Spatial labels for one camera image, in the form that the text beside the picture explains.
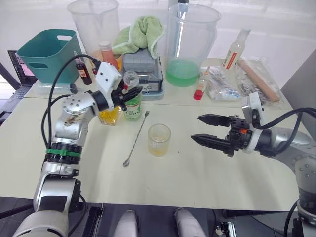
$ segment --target gray plastic container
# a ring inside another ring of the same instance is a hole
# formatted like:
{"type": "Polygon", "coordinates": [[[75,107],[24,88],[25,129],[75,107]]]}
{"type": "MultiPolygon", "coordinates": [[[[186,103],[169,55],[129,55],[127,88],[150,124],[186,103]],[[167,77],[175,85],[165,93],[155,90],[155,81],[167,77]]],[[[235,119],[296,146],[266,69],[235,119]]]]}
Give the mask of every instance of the gray plastic container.
{"type": "Polygon", "coordinates": [[[125,54],[123,57],[123,67],[126,72],[152,72],[154,66],[155,61],[146,48],[139,49],[136,53],[125,54]]]}

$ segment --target green liquid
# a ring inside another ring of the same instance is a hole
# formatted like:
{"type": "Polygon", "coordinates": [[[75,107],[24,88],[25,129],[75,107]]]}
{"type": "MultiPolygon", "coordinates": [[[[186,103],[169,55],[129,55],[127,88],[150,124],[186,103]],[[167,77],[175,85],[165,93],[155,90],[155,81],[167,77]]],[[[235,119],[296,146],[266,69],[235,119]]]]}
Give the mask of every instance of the green liquid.
{"type": "Polygon", "coordinates": [[[166,79],[175,86],[190,86],[196,83],[199,67],[188,60],[174,59],[167,64],[166,79]]]}

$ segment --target floor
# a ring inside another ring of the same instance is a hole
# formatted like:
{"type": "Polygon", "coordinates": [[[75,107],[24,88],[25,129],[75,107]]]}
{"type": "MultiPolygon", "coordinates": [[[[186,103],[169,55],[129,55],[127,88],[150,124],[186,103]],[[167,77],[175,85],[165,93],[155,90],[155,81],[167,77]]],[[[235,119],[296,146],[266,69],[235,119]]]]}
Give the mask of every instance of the floor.
{"type": "MultiPolygon", "coordinates": [[[[31,204],[32,200],[0,197],[0,213],[31,204]]],[[[98,203],[88,203],[88,206],[101,207],[98,203]]],[[[173,212],[176,207],[167,206],[145,206],[145,205],[120,205],[105,204],[102,220],[99,223],[97,237],[112,237],[115,227],[122,214],[129,209],[136,212],[139,223],[140,237],[178,237],[175,227],[173,212]]],[[[211,209],[187,208],[192,215],[199,221],[207,237],[211,237],[214,225],[214,215],[211,209]]],[[[22,213],[7,217],[0,220],[0,236],[11,237],[21,222],[33,210],[24,211],[22,213]]],[[[225,219],[222,217],[221,210],[215,210],[217,222],[231,221],[234,222],[237,237],[282,237],[282,234],[275,232],[273,229],[263,225],[251,216],[237,217],[235,219],[225,219]]],[[[69,214],[70,228],[80,218],[81,213],[75,212],[69,214]]],[[[71,237],[81,237],[85,223],[87,221],[88,212],[71,237]]]]}

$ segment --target orange bottle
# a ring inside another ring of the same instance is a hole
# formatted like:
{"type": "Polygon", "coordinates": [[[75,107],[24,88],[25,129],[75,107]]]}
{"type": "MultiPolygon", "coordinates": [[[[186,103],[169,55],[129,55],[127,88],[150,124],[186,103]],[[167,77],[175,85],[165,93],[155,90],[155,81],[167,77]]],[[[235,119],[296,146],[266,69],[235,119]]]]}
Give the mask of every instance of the orange bottle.
{"type": "Polygon", "coordinates": [[[113,65],[117,70],[119,70],[119,64],[114,58],[111,43],[108,41],[102,41],[99,43],[99,45],[102,53],[103,62],[109,63],[113,65]]]}

